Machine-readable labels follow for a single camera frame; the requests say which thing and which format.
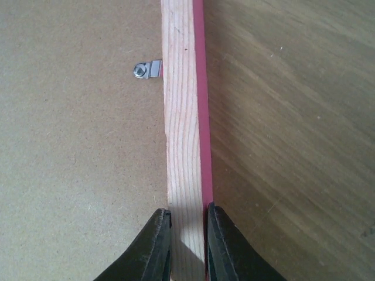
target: wooden surface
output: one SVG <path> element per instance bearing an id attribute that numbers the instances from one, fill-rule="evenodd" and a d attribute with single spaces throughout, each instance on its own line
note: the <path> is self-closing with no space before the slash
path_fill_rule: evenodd
<path id="1" fill-rule="evenodd" d="M 161 2 L 168 207 L 176 281 L 204 280 L 203 212 L 212 201 L 203 5 L 193 2 Z"/>
<path id="2" fill-rule="evenodd" d="M 375 280 L 375 2 L 204 3 L 216 204 L 288 280 Z"/>
<path id="3" fill-rule="evenodd" d="M 166 207 L 158 1 L 0 1 L 0 280 L 93 280 Z"/>

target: screw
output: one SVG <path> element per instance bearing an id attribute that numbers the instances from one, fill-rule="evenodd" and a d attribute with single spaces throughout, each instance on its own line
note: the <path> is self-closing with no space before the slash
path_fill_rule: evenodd
<path id="1" fill-rule="evenodd" d="M 135 77 L 142 77 L 146 73 L 146 66 L 144 63 L 138 63 L 133 70 Z"/>

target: wooden strip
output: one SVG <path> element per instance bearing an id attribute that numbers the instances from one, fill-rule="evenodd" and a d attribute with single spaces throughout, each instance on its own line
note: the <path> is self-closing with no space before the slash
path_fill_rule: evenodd
<path id="1" fill-rule="evenodd" d="M 172 279 L 204 280 L 203 213 L 213 199 L 203 5 L 161 4 Z"/>

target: clamp jaw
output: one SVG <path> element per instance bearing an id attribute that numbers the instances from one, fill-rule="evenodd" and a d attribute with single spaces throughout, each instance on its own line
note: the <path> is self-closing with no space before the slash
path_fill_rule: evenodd
<path id="1" fill-rule="evenodd" d="M 129 248 L 95 281 L 170 281 L 171 212 L 157 209 Z M 209 281 L 285 281 L 214 202 L 207 212 Z"/>

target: metal bracket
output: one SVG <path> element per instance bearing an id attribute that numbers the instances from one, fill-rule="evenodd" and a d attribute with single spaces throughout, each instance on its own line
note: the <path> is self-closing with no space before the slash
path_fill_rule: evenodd
<path id="1" fill-rule="evenodd" d="M 138 63 L 134 66 L 134 76 L 136 78 L 160 77 L 162 70 L 162 60 L 152 60 Z"/>

